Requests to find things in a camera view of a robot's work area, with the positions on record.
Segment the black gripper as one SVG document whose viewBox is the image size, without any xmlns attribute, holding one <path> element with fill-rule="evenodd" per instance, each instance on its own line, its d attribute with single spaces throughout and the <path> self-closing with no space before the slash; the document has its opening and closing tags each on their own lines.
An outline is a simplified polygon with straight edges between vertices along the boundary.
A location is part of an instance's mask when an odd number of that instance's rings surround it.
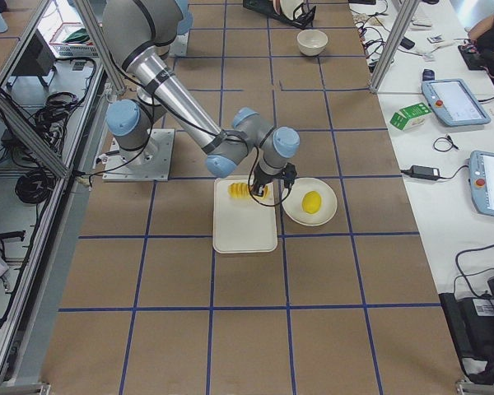
<svg viewBox="0 0 494 395">
<path fill-rule="evenodd" d="M 256 197 L 261 197 L 262 193 L 265 191 L 266 185 L 270 184 L 276 177 L 277 174 L 268 174 L 261 168 L 255 168 L 251 193 Z"/>
</svg>

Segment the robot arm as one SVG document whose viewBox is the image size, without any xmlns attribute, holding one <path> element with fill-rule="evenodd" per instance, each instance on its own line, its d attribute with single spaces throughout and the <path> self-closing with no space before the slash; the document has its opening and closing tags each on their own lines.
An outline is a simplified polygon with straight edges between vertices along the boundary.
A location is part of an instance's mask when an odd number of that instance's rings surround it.
<svg viewBox="0 0 494 395">
<path fill-rule="evenodd" d="M 109 1 L 102 31 L 114 63 L 136 78 L 145 101 L 177 119 L 206 154 L 210 173 L 225 178 L 253 149 L 259 149 L 263 156 L 254 167 L 250 192 L 261 196 L 274 179 L 283 180 L 290 189 L 296 168 L 289 160 L 299 148 L 298 133 L 271 125 L 251 108 L 240 109 L 232 129 L 222 130 L 166 65 L 170 44 L 192 22 L 186 1 Z"/>
</svg>

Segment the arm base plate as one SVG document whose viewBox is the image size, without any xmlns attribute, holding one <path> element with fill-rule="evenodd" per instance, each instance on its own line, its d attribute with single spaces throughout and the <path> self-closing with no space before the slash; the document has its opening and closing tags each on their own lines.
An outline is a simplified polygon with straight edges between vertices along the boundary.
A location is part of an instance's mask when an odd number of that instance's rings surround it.
<svg viewBox="0 0 494 395">
<path fill-rule="evenodd" d="M 170 45 L 169 56 L 184 58 L 188 52 L 189 32 L 184 35 L 177 35 Z"/>
<path fill-rule="evenodd" d="M 174 129 L 151 131 L 147 146 L 134 153 L 121 150 L 116 138 L 112 138 L 111 151 L 117 151 L 105 160 L 105 182 L 166 182 L 170 176 L 170 163 L 174 147 Z"/>
</svg>

